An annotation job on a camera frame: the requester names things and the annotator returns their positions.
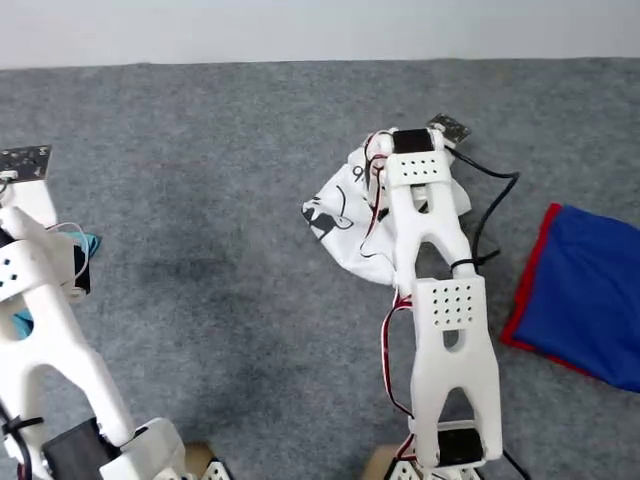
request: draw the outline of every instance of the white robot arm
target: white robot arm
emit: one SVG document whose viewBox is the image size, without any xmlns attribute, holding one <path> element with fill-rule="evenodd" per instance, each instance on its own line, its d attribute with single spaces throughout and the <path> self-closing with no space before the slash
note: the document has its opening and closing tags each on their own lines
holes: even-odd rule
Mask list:
<svg viewBox="0 0 640 480">
<path fill-rule="evenodd" d="M 374 217 L 385 202 L 395 231 L 396 297 L 382 327 L 385 385 L 394 404 L 408 415 L 410 429 L 397 454 L 400 464 L 389 478 L 409 478 L 403 472 L 417 468 L 427 479 L 477 479 L 474 468 L 503 453 L 498 364 L 487 326 L 485 282 L 476 273 L 458 220 L 461 208 L 468 210 L 468 197 L 451 177 L 455 150 L 443 129 L 378 132 L 364 145 Z M 437 248 L 452 278 L 416 277 L 424 242 Z M 409 308 L 416 335 L 411 410 L 393 398 L 387 365 L 389 320 L 393 312 Z M 445 335 L 452 332 L 457 340 L 447 344 Z M 455 388 L 466 394 L 474 418 L 440 423 Z"/>
<path fill-rule="evenodd" d="M 194 480 L 171 422 L 156 419 L 134 427 L 104 361 L 88 345 L 69 306 L 78 298 L 75 280 L 86 262 L 76 273 L 73 240 L 46 228 L 56 222 L 42 178 L 48 154 L 45 146 L 5 150 L 0 156 L 2 172 L 11 172 L 3 177 L 10 182 L 0 196 L 0 420 L 7 452 L 22 465 L 19 477 L 25 480 L 32 475 L 45 480 Z M 34 328 L 21 339 L 11 320 L 24 308 Z M 33 375 L 42 365 L 78 386 L 96 415 L 50 441 Z M 228 476 L 216 461 L 205 478 Z"/>
</svg>

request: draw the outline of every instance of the white cloth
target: white cloth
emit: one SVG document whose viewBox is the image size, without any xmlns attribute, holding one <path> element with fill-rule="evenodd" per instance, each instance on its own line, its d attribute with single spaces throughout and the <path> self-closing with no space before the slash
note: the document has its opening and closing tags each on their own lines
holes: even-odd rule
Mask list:
<svg viewBox="0 0 640 480">
<path fill-rule="evenodd" d="M 383 190 L 378 219 L 366 237 L 373 201 L 368 200 L 364 168 L 364 150 L 360 147 L 316 196 L 302 205 L 302 214 L 341 267 L 365 280 L 393 285 L 393 222 Z M 462 215 L 471 209 L 469 197 L 455 180 L 452 189 L 456 210 Z"/>
</svg>

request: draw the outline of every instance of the gray carpet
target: gray carpet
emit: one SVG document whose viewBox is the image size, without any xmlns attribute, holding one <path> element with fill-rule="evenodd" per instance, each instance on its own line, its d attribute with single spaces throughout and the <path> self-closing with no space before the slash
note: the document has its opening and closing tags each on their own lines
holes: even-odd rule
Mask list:
<svg viewBox="0 0 640 480">
<path fill-rule="evenodd" d="M 483 270 L 494 339 L 551 201 L 640 226 L 640 60 L 0 72 L 0 106 L 0 145 L 52 143 L 60 219 L 104 236 L 76 312 L 136 421 L 211 441 L 238 480 L 357 478 L 406 433 L 380 374 L 391 291 L 342 271 L 300 215 L 367 132 L 447 112 L 474 130 L 466 153 L 522 172 L 487 227 L 503 249 Z M 473 222 L 502 184 L 454 175 Z M 392 336 L 406 398 L 408 318 Z M 640 474 L 639 395 L 496 351 L 505 444 L 533 478 Z M 60 375 L 44 383 L 52 432 L 88 417 Z M 518 478 L 505 460 L 484 471 Z"/>
</svg>

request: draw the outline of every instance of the red trim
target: red trim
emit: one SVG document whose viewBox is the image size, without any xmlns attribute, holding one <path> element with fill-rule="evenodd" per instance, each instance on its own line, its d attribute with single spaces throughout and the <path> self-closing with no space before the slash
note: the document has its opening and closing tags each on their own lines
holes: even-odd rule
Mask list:
<svg viewBox="0 0 640 480">
<path fill-rule="evenodd" d="M 533 345 L 529 345 L 528 343 L 514 339 L 513 334 L 520 325 L 520 321 L 524 316 L 524 312 L 526 311 L 527 305 L 529 304 L 529 299 L 531 298 L 531 294 L 533 293 L 533 283 L 536 276 L 536 269 L 538 267 L 538 263 L 540 262 L 540 256 L 542 255 L 542 252 L 547 245 L 549 230 L 551 230 L 551 225 L 553 224 L 556 216 L 560 213 L 560 211 L 562 211 L 562 208 L 562 205 L 558 203 L 552 203 L 551 205 L 549 205 L 547 213 L 545 213 L 544 215 L 544 220 L 542 221 L 540 232 L 538 233 L 538 240 L 536 241 L 536 244 L 531 251 L 529 261 L 527 262 L 527 265 L 522 274 L 522 278 L 520 279 L 520 284 L 518 285 L 518 289 L 516 290 L 513 313 L 511 315 L 511 318 L 507 322 L 507 325 L 504 327 L 504 330 L 502 330 L 502 334 L 500 335 L 500 340 L 503 343 L 512 347 L 521 348 L 528 352 L 542 353 L 537 351 Z M 571 370 L 575 370 L 576 372 L 582 373 L 584 375 L 592 376 L 589 372 L 582 370 L 575 365 L 572 365 L 566 360 L 555 357 L 553 355 L 545 355 L 545 357 L 552 362 L 563 365 L 567 368 L 570 368 Z"/>
</svg>

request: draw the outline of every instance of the circuit board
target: circuit board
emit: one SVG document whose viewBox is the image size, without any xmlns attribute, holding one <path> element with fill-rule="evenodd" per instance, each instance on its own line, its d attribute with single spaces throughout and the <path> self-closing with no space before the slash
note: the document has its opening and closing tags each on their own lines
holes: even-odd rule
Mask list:
<svg viewBox="0 0 640 480">
<path fill-rule="evenodd" d="M 0 150 L 0 176 L 13 183 L 44 180 L 50 155 L 51 145 Z"/>
</svg>

